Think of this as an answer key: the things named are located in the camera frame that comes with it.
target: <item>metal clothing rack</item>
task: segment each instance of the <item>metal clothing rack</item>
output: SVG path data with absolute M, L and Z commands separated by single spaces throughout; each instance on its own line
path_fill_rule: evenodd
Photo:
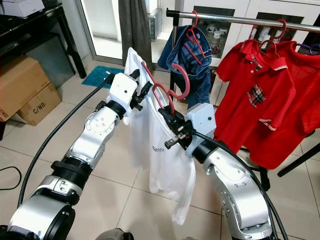
M 179 25 L 179 19 L 185 18 L 185 19 L 195 19 L 196 14 L 192 12 L 181 12 L 181 11 L 175 11 L 175 10 L 169 10 L 166 9 L 166 16 L 173 18 L 173 29 L 172 29 L 172 48 L 176 45 L 177 42 L 177 35 L 178 35 L 178 25 Z M 198 19 L 202 20 L 211 20 L 211 21 L 217 21 L 222 23 L 236 23 L 236 24 L 247 24 L 247 25 L 259 25 L 259 26 L 267 26 L 267 27 L 276 27 L 276 28 L 282 28 L 283 23 L 279 21 L 273 21 L 273 20 L 264 20 L 264 19 L 255 19 L 255 18 L 245 18 L 245 17 L 236 17 L 236 16 L 224 16 L 224 15 L 211 15 L 211 14 L 203 14 L 198 13 L 197 14 Z M 305 24 L 296 24 L 287 22 L 286 23 L 287 29 L 292 30 L 300 30 L 300 31 L 307 31 L 307 32 L 313 32 L 313 33 L 319 33 L 320 34 L 320 27 L 318 26 L 311 26 L 311 25 L 305 25 Z M 170 72 L 170 89 L 174 89 L 174 75 L 172 72 Z M 299 157 L 296 161 L 291 163 L 289 166 L 282 169 L 278 176 L 282 177 L 285 174 L 292 171 L 294 168 L 299 166 L 300 164 L 304 163 L 306 160 L 311 158 L 316 153 L 320 152 L 320 143 L 316 145 L 314 148 L 312 148 L 310 151 L 303 154 L 301 157 Z M 261 174 L 261 180 L 262 178 L 265 181 L 264 188 L 269 189 L 270 183 L 269 179 L 267 177 L 267 170 L 265 168 L 259 168 L 256 169 Z

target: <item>red clothes hanger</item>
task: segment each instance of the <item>red clothes hanger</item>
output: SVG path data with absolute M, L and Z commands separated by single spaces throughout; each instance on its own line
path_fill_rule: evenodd
M 197 40 L 195 32 L 194 32 L 194 28 L 196 28 L 197 25 L 198 25 L 198 14 L 197 14 L 197 12 L 195 10 L 193 10 L 192 13 L 195 14 L 195 24 L 186 31 L 186 37 L 192 43 L 196 43 L 198 45 L 198 47 L 200 48 L 200 51 L 201 51 L 201 54 L 202 54 L 203 58 L 205 58 L 205 53 L 204 53 L 199 41 Z M 184 43 L 184 46 L 189 51 L 189 53 L 195 58 L 195 60 L 201 65 L 202 63 L 200 62 L 199 58 L 197 58 L 197 56 L 191 51 L 191 49 L 187 46 L 186 43 Z
M 275 44 L 275 42 L 273 41 L 274 39 L 280 39 L 284 36 L 286 30 L 287 30 L 287 22 L 284 20 L 284 19 L 278 19 L 277 21 L 283 23 L 283 31 L 281 32 L 281 34 L 279 36 L 274 36 L 272 37 L 271 39 L 269 40 L 265 40 L 263 41 L 262 43 L 260 43 L 259 45 L 259 48 L 260 48 L 260 52 L 266 56 L 268 56 L 269 58 L 272 58 L 271 56 L 269 56 L 268 54 L 264 53 L 262 50 L 261 50 L 261 47 L 265 44 L 265 43 L 271 43 L 274 47 L 274 53 L 275 55 L 277 55 L 278 58 L 280 58 L 279 54 L 277 53 L 277 46 Z
M 190 81 L 189 81 L 189 77 L 188 74 L 186 73 L 185 69 L 178 65 L 178 64 L 172 64 L 172 67 L 179 70 L 179 72 L 182 74 L 184 81 L 185 81 L 185 90 L 181 95 L 177 95 L 174 91 L 167 90 L 165 88 L 165 86 L 163 86 L 161 83 L 157 83 L 156 80 L 154 79 L 154 76 L 152 76 L 151 72 L 149 71 L 149 69 L 147 68 L 147 65 L 142 62 L 141 65 L 143 66 L 143 68 L 146 70 L 146 72 L 148 73 L 149 77 L 151 78 L 151 80 L 153 81 L 154 85 L 152 88 L 152 92 L 155 96 L 156 101 L 158 102 L 159 106 L 163 109 L 164 106 L 162 105 L 162 103 L 160 102 L 160 99 L 156 93 L 156 88 L 161 88 L 164 92 L 165 95 L 168 97 L 169 99 L 169 105 L 171 108 L 171 114 L 173 115 L 175 113 L 175 106 L 174 106 L 174 101 L 172 99 L 172 96 L 175 97 L 178 100 L 182 100 L 184 99 L 186 96 L 188 96 L 189 92 L 190 92 Z

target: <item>shirt sleeve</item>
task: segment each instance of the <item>shirt sleeve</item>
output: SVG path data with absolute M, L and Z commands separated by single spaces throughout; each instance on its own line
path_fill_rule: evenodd
M 303 130 L 306 134 L 311 133 L 313 130 L 320 128 L 320 97 L 315 99 L 308 109 L 301 114 Z
M 228 53 L 225 55 L 225 57 L 220 62 L 219 66 L 215 70 L 215 74 L 219 78 L 219 80 L 223 83 L 230 82 L 232 79 L 232 66 L 233 63 L 236 62 L 236 60 L 239 57 L 239 51 L 243 45 L 243 42 L 238 43 L 235 45 Z
M 278 84 L 274 86 L 272 94 L 266 96 L 268 105 L 259 118 L 259 121 L 263 122 L 272 131 L 275 131 L 280 127 L 284 116 L 296 95 L 294 84 L 291 78 L 286 75 L 287 74 L 282 75 L 282 77 L 279 77 L 276 80 Z

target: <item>white box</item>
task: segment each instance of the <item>white box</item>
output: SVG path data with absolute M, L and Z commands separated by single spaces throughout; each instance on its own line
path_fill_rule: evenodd
M 42 0 L 3 0 L 0 14 L 26 18 L 44 8 Z

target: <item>gray curtain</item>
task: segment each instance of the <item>gray curtain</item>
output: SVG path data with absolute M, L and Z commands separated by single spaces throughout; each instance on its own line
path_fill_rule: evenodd
M 152 70 L 151 39 L 145 0 L 119 0 L 122 64 L 132 47 Z

